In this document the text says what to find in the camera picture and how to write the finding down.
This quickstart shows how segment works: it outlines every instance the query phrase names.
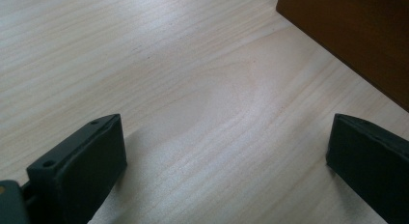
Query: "wooden table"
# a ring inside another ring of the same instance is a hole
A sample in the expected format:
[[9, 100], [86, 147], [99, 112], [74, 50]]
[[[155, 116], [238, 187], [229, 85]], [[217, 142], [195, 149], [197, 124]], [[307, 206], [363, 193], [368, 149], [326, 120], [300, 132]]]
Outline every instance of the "wooden table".
[[277, 0], [0, 0], [0, 178], [121, 113], [128, 167], [91, 223], [384, 223], [325, 164], [335, 113], [409, 114]]

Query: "black plastic part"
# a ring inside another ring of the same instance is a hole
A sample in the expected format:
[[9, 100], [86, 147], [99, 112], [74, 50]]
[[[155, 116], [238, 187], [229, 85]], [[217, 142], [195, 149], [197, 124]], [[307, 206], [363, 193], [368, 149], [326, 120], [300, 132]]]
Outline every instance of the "black plastic part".
[[327, 164], [388, 223], [409, 223], [409, 142], [337, 114]]
[[0, 223], [30, 223], [23, 195], [17, 182], [0, 181]]
[[31, 221], [88, 223], [125, 167], [121, 116], [86, 124], [27, 168]]

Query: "dark brown wooden panel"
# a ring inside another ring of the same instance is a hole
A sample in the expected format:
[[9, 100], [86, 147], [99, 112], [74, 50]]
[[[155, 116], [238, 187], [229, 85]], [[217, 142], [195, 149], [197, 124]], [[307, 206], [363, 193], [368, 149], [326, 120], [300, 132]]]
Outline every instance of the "dark brown wooden panel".
[[277, 11], [409, 111], [409, 0], [279, 0]]

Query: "screw hole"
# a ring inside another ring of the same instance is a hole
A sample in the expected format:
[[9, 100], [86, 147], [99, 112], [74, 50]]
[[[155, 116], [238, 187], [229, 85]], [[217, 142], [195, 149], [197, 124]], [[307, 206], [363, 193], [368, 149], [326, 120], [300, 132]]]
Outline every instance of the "screw hole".
[[48, 161], [45, 161], [45, 163], [42, 165], [42, 167], [48, 168], [48, 167], [53, 166], [54, 164], [55, 164], [55, 162], [53, 160], [48, 160]]

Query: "table top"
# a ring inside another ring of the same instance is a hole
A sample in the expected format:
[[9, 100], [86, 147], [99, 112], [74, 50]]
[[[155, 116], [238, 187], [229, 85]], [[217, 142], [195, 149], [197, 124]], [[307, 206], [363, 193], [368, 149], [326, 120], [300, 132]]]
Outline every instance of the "table top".
[[384, 223], [332, 172], [336, 113], [409, 114], [277, 0], [0, 0], [0, 179], [120, 113], [128, 167], [91, 223]]

